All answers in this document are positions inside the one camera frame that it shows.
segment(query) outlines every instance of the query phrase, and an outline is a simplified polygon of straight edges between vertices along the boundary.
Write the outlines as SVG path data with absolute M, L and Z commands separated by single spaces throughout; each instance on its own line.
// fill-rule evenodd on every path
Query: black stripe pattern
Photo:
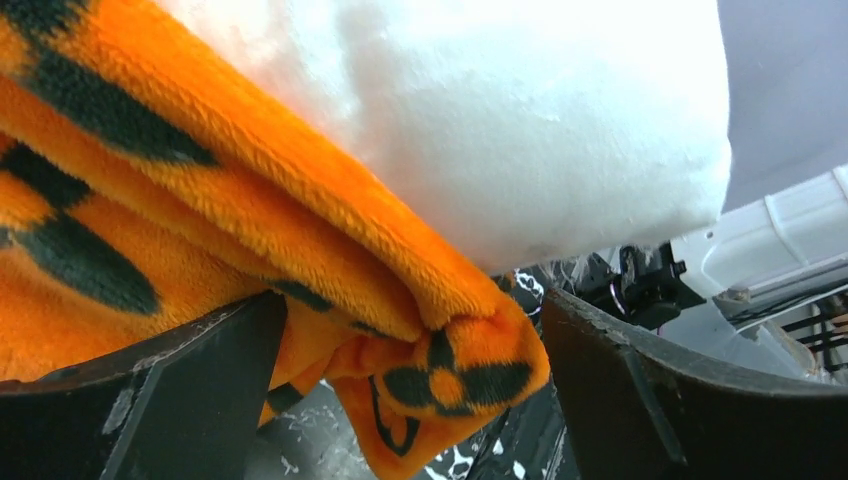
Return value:
M 3 0 L 0 15 L 30 44 L 34 64 L 18 82 L 105 145 L 174 165 L 216 165 L 212 152 L 97 72 L 46 41 L 70 33 L 88 0 Z
M 300 282 L 280 280 L 271 282 L 271 286 L 291 298 L 305 303 L 316 312 L 325 313 L 333 309 L 333 304 L 329 300 L 313 292 L 309 287 Z
M 444 330 L 434 332 L 427 354 L 427 369 L 397 367 L 384 373 L 383 383 L 398 402 L 411 408 L 433 406 L 446 417 L 475 415 L 476 408 L 505 405 L 527 388 L 532 367 L 525 362 L 493 363 L 462 367 L 457 365 L 450 339 Z M 462 385 L 463 398 L 455 405 L 445 405 L 432 390 L 436 373 L 451 375 Z
M 266 401 L 276 414 L 288 411 L 303 400 L 303 395 L 291 383 L 284 383 L 268 392 Z
M 115 310 L 153 315 L 159 297 L 133 263 L 68 211 L 91 195 L 88 185 L 51 164 L 23 144 L 0 157 L 0 171 L 25 183 L 53 207 L 53 213 L 15 230 L 0 225 L 0 247 L 23 248 L 33 262 L 61 284 Z

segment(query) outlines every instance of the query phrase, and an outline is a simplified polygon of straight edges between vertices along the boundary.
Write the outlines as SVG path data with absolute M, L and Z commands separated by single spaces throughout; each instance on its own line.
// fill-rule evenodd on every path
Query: tiger print fabric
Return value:
M 512 299 L 152 3 L 0 1 L 0 380 L 269 288 L 262 421 L 326 378 L 382 479 L 548 379 Z

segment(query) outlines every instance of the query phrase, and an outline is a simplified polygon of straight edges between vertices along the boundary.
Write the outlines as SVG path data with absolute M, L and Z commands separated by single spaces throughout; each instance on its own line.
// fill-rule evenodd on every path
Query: fleece blanket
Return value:
M 547 381 L 515 302 L 154 4 L 5 1 L 0 45 L 0 378 L 273 288 L 262 420 L 327 378 L 385 479 Z
M 417 66 L 406 77 L 418 80 L 423 68 L 432 74 L 426 82 L 388 92 L 363 78 L 374 68 L 352 69 L 363 88 L 357 95 L 372 103 L 359 110 L 364 117 L 336 115 L 353 102 L 322 100 L 292 72 L 311 72 L 305 77 L 325 93 L 331 85 L 346 91 L 316 73 L 327 63 L 309 38 L 323 38 L 317 33 L 328 19 L 348 18 L 338 28 L 353 28 L 353 57 L 364 58 L 362 45 L 387 38 L 375 35 L 380 25 L 362 23 L 376 18 L 376 3 L 316 0 L 310 10 L 305 0 L 0 2 L 0 379 L 33 380 L 274 289 L 287 296 L 289 316 L 261 422 L 326 378 L 375 474 L 408 478 L 548 379 L 535 330 L 488 274 L 667 239 L 717 216 L 730 157 L 713 2 L 693 2 L 698 8 L 678 9 L 668 22 L 655 13 L 678 5 L 669 0 L 623 15 L 674 26 L 663 30 L 677 37 L 669 43 L 641 25 L 639 48 L 634 38 L 606 41 L 605 29 L 582 27 L 609 0 L 578 10 L 586 2 L 565 2 L 575 14 L 565 30 L 528 27 L 551 18 L 529 9 L 538 18 L 518 15 L 524 29 L 512 32 L 529 40 L 503 56 L 514 63 L 512 77 L 488 85 L 485 97 L 457 103 L 465 95 L 457 85 L 495 78 L 505 64 L 447 77 L 425 64 L 447 55 L 468 67 L 469 59 L 498 55 L 421 50 L 394 64 Z M 260 4 L 279 15 L 229 15 Z M 427 18 L 390 5 L 381 7 L 389 23 Z M 489 40 L 492 28 L 521 13 L 481 16 L 498 10 L 476 0 L 458 10 L 406 5 L 488 19 L 475 38 Z M 692 20 L 685 27 L 683 17 Z M 287 21 L 292 43 L 269 41 L 279 24 L 257 18 Z M 454 20 L 451 28 L 430 21 L 430 32 L 462 30 Z M 389 37 L 462 43 L 437 41 L 414 23 L 404 35 L 388 29 Z M 619 23 L 617 31 L 634 28 Z M 577 33 L 563 44 L 554 31 Z M 250 44 L 241 53 L 251 61 L 227 50 L 236 37 Z M 583 52 L 582 66 L 542 75 L 541 53 L 518 61 L 542 52 L 545 38 Z M 585 45 L 601 56 L 587 57 Z M 696 52 L 681 56 L 681 45 Z M 267 58 L 254 61 L 262 52 Z M 681 67 L 689 58 L 703 65 Z M 539 74 L 532 82 L 522 77 L 531 70 Z M 432 111 L 399 103 L 433 100 L 420 93 L 434 85 L 455 96 L 439 96 Z M 559 91 L 572 97 L 546 96 Z M 520 102 L 496 102 L 506 98 Z M 463 116 L 473 105 L 494 105 L 512 119 L 493 123 L 491 109 Z M 451 123 L 457 119 L 464 120 Z M 376 140 L 348 135 L 351 125 L 368 126 L 365 138 Z M 546 174 L 553 171 L 564 177 Z M 574 185 L 581 188 L 567 188 Z M 537 192 L 528 200 L 529 187 Z M 612 192 L 644 202 L 608 208 Z

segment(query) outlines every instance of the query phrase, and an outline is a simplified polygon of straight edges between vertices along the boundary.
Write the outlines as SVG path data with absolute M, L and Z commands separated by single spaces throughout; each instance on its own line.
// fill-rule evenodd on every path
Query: black cable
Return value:
M 833 370 L 831 370 L 831 373 L 838 372 L 839 370 L 843 370 L 845 368 L 848 368 L 848 362 L 837 363 L 833 366 Z
M 823 293 L 827 293 L 827 292 L 829 292 L 833 289 L 839 288 L 839 287 L 844 287 L 846 285 L 848 285 L 848 282 L 845 282 L 844 280 L 840 280 L 838 282 L 832 282 L 828 285 L 824 285 L 822 287 L 818 287 L 818 288 L 815 288 L 815 289 L 812 289 L 812 290 L 808 290 L 808 291 L 806 291 L 802 294 L 798 294 L 798 295 L 795 295 L 793 297 L 789 297 L 789 298 L 786 298 L 786 299 L 783 299 L 783 300 L 779 300 L 778 302 L 770 304 L 767 307 L 759 309 L 759 310 L 754 310 L 754 311 L 743 310 L 742 312 L 739 312 L 736 315 L 733 315 L 732 317 L 728 318 L 728 321 L 732 325 L 736 326 L 736 325 L 739 325 L 742 322 L 748 322 L 748 321 L 751 321 L 751 320 L 761 320 L 761 319 L 763 319 L 763 318 L 765 318 L 769 315 L 779 313 L 779 312 L 782 312 L 784 310 L 790 309 L 792 307 L 798 306 L 798 305 L 804 303 L 805 301 L 807 301 L 807 300 L 809 300 L 813 297 L 816 297 L 816 296 L 821 295 Z
M 827 318 L 828 317 L 826 317 L 825 315 L 819 314 L 819 315 L 816 315 L 816 316 L 813 316 L 813 317 L 805 318 L 803 320 L 798 320 L 797 322 L 792 322 L 790 324 L 787 324 L 783 327 L 783 330 L 785 330 L 786 333 L 792 333 L 795 330 L 800 330 L 802 328 L 812 327 L 813 325 L 815 325 L 815 324 L 817 324 L 817 323 L 819 323 L 823 320 L 826 320 Z M 799 339 L 798 341 L 801 342 L 801 343 L 807 343 L 803 339 Z
M 803 343 L 804 345 L 812 345 L 816 342 L 826 342 L 828 340 L 832 340 L 833 337 L 842 335 L 841 332 L 837 332 L 836 330 L 827 330 L 825 327 L 827 324 L 825 322 L 821 322 L 821 324 L 824 325 L 822 326 L 821 333 L 807 335 L 806 337 L 799 338 L 798 341 Z
M 827 322 L 822 321 L 819 326 L 822 329 L 823 334 L 827 334 L 825 338 L 833 338 L 833 331 L 827 331 Z M 824 364 L 824 369 L 828 372 L 833 371 L 833 350 L 830 348 L 826 348 L 822 350 L 822 363 Z
M 848 345 L 848 338 L 846 338 L 844 336 L 840 336 L 840 338 L 837 338 L 835 340 L 822 342 L 818 345 L 813 345 L 809 348 L 810 348 L 811 352 L 817 353 L 817 352 L 821 352 L 821 351 L 826 350 L 826 349 L 841 347 L 842 345 Z

